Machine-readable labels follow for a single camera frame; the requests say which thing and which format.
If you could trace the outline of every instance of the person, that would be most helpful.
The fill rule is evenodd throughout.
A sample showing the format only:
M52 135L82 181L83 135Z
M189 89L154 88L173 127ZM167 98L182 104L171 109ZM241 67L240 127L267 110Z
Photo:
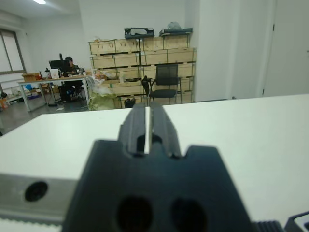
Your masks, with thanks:
M69 71L69 73L73 74L73 75L78 74L77 70L79 69L79 67L78 67L78 65L75 65L73 63L73 58L72 57L66 57L65 60L68 60L69 64L70 64L70 71ZM80 94L80 93L82 93L82 89L81 89L82 84L83 84L82 81L68 81L68 82L65 82L65 87L68 88L68 89L72 89L72 87L74 86L75 87L75 92L77 94Z
M73 58L72 57L66 57L66 60L69 61L69 64L70 64L70 73L72 74L78 74L77 73L77 70L79 69L78 65L75 65L73 63Z

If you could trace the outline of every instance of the blue object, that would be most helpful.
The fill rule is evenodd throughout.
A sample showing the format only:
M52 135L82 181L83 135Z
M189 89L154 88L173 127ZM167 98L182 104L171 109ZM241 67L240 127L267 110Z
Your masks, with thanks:
M31 85L25 85L25 88L28 89L28 90L32 90Z

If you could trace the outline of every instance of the gray floor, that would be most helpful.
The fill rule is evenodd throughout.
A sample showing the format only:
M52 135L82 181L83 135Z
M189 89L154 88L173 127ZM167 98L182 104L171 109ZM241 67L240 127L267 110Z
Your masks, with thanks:
M47 95L47 99L49 100L50 104L53 103L49 95ZM42 97L29 100L31 108L35 108L36 106L42 105L43 103L44 100L42 99ZM63 110L57 111L58 108L62 107L64 108ZM0 112L0 120L2 120L4 126L4 128L0 128L0 131L3 134L6 134L42 114L61 114L87 110L88 107L86 100L81 99L66 103L59 103L56 107L49 107L47 105L44 105L32 112L27 112L24 102L12 103L12 105L10 105L7 109Z

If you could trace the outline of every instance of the screw hole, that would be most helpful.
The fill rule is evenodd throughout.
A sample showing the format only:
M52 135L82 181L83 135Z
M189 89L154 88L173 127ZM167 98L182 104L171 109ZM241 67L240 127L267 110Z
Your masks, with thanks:
M36 202L47 193L48 185L43 182L35 182L30 185L25 192L25 199L27 202Z
M206 231L206 215L196 201L177 199L172 204L171 217L179 232Z
M146 232L152 219L151 206L142 197L127 197L119 205L117 222L123 232Z

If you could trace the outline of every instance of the ceiling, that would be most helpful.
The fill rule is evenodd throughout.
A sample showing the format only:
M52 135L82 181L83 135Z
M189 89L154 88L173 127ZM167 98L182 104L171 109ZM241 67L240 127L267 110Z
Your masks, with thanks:
M0 10L22 18L70 15L80 12L78 0L45 0L39 5L33 0L0 0Z

